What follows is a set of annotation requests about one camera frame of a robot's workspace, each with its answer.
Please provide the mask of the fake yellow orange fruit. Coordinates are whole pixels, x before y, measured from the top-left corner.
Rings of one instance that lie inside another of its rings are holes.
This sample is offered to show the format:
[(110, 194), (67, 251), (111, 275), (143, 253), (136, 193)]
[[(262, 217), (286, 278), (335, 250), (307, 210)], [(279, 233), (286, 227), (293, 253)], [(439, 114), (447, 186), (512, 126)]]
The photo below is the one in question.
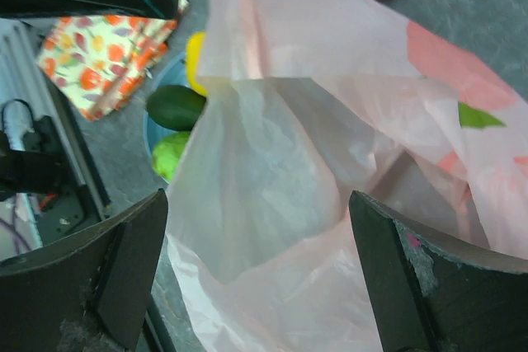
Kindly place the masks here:
[(206, 89), (196, 80), (201, 48), (205, 38), (205, 32), (199, 31), (191, 35), (186, 43), (186, 76), (190, 88), (201, 96), (207, 96)]

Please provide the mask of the pink plastic bag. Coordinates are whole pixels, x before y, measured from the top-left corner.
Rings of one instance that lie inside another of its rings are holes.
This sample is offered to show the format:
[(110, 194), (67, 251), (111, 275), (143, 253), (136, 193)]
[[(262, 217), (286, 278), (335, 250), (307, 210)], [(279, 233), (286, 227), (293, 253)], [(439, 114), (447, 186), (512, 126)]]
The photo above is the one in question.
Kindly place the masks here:
[(208, 351), (378, 351), (348, 201), (527, 256), (527, 105), (375, 0), (210, 0), (207, 104), (167, 190), (168, 254)]

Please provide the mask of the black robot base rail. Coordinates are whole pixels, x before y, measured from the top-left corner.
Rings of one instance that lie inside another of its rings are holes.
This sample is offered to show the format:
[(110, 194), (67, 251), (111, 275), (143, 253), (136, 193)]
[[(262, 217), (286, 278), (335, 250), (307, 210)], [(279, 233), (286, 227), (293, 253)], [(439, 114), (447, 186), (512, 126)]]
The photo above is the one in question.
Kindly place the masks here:
[(48, 245), (108, 219), (111, 201), (69, 101), (49, 79), (45, 83), (41, 123), (54, 132), (49, 150), (61, 156), (68, 172), (57, 196), (39, 199), (43, 208), (36, 227)]

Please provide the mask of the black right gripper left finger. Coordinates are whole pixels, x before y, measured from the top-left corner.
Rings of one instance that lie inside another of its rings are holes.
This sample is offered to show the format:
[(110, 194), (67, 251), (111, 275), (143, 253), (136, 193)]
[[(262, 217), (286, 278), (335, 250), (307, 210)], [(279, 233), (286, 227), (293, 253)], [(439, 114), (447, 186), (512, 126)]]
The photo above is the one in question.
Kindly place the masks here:
[(113, 218), (1, 263), (3, 351), (133, 351), (168, 202), (158, 190)]

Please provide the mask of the fake dark green avocado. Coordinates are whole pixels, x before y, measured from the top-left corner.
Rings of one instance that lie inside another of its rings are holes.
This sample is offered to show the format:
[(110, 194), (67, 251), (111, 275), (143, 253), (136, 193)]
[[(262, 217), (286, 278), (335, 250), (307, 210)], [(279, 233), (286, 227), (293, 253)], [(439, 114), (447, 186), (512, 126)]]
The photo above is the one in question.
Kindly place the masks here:
[(173, 131), (191, 131), (205, 108), (206, 98), (183, 85), (164, 85), (146, 101), (148, 116)]

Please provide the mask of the fake green custard apple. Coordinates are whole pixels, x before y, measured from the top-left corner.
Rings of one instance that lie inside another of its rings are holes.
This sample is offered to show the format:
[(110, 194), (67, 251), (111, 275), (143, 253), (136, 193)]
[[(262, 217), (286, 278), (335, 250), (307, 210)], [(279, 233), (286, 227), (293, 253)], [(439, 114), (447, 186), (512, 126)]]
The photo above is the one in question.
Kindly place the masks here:
[(190, 136), (190, 132), (175, 132), (162, 138), (154, 147), (152, 168), (166, 182), (172, 180)]

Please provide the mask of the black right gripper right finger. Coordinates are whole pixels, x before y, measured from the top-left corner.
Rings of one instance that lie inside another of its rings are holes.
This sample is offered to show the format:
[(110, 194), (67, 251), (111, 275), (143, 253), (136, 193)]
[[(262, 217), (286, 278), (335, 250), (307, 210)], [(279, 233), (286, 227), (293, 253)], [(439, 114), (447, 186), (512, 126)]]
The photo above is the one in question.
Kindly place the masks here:
[(471, 245), (355, 191), (351, 225), (385, 351), (525, 351), (526, 260)]

